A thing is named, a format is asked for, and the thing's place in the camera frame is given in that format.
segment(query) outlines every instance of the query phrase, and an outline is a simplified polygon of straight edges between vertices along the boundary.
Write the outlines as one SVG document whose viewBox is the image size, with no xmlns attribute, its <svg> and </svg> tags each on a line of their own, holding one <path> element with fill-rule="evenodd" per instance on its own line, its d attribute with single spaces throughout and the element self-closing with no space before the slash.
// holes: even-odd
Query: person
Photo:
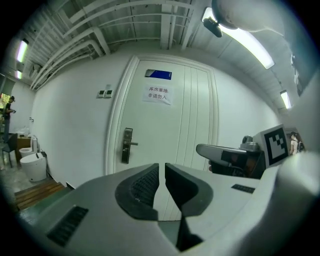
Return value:
<svg viewBox="0 0 320 256">
<path fill-rule="evenodd" d="M 298 139 L 297 134 L 293 131 L 291 132 L 291 149 L 290 149 L 290 155 L 295 155 L 297 153 L 297 149 L 298 149 Z"/>
<path fill-rule="evenodd" d="M 3 141 L 7 143 L 9 139 L 9 128 L 10 128 L 10 114 L 16 112 L 15 110 L 11 109 L 11 103 L 15 101 L 15 97 L 11 96 L 9 102 L 5 105 L 5 109 L 3 111 L 4 117 L 4 134 L 3 134 Z"/>
</svg>

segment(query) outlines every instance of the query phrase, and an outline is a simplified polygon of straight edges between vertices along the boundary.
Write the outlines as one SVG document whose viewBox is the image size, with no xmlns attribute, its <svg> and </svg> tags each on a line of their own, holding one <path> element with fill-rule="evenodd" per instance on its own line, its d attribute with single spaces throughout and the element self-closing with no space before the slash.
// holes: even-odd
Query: toilet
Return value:
<svg viewBox="0 0 320 256">
<path fill-rule="evenodd" d="M 42 153 L 32 153 L 20 160 L 22 170 L 25 172 L 29 181 L 37 182 L 47 177 L 47 159 Z"/>
<path fill-rule="evenodd" d="M 20 148 L 19 152 L 22 156 L 22 158 L 32 155 L 34 153 L 38 152 L 38 140 L 36 138 L 36 136 L 32 136 L 30 139 L 30 147 L 24 147 L 24 148 Z"/>
</svg>

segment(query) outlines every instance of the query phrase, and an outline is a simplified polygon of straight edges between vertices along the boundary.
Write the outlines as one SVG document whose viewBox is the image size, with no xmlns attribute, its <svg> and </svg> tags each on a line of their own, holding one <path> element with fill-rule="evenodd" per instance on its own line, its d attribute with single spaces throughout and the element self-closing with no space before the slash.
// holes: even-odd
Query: wooden step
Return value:
<svg viewBox="0 0 320 256">
<path fill-rule="evenodd" d="M 61 183 L 56 183 L 54 180 L 33 186 L 15 193 L 16 206 L 19 210 L 26 209 L 64 188 Z"/>
</svg>

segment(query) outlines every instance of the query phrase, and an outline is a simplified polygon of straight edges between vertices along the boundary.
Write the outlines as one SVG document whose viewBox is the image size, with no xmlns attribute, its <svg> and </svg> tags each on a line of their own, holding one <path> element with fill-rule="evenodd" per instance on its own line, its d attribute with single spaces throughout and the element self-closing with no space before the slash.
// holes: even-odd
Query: door handle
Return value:
<svg viewBox="0 0 320 256">
<path fill-rule="evenodd" d="M 121 163 L 129 164 L 130 146 L 138 146 L 138 143 L 131 142 L 133 129 L 125 128 L 122 143 Z"/>
</svg>

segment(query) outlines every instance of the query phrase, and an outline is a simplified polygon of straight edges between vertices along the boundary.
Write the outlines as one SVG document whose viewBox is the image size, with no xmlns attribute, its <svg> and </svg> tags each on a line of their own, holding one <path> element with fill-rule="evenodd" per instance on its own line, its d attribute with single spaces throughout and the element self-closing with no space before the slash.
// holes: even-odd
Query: fluorescent light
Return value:
<svg viewBox="0 0 320 256">
<path fill-rule="evenodd" d="M 290 103 L 290 99 L 289 99 L 289 95 L 287 93 L 286 90 L 283 90 L 282 92 L 280 92 L 280 95 L 283 99 L 284 105 L 287 109 L 291 108 L 291 103 Z"/>
<path fill-rule="evenodd" d="M 28 41 L 23 39 L 20 43 L 18 56 L 16 58 L 19 62 L 23 61 L 27 46 L 28 46 Z"/>
<path fill-rule="evenodd" d="M 211 17 L 214 21 L 217 21 L 212 13 L 212 8 L 207 7 L 204 11 L 202 22 L 204 19 L 209 17 Z M 219 25 L 219 28 L 222 32 L 237 40 L 240 44 L 247 48 L 258 59 L 258 61 L 261 62 L 265 69 L 269 69 L 275 64 L 267 50 L 251 33 L 240 28 L 229 29 L 222 25 Z"/>
<path fill-rule="evenodd" d="M 21 78 L 22 78 L 22 73 L 21 73 L 19 70 L 17 70 L 17 71 L 15 72 L 15 75 L 16 75 L 16 78 L 18 78 L 18 79 L 21 79 Z"/>
</svg>

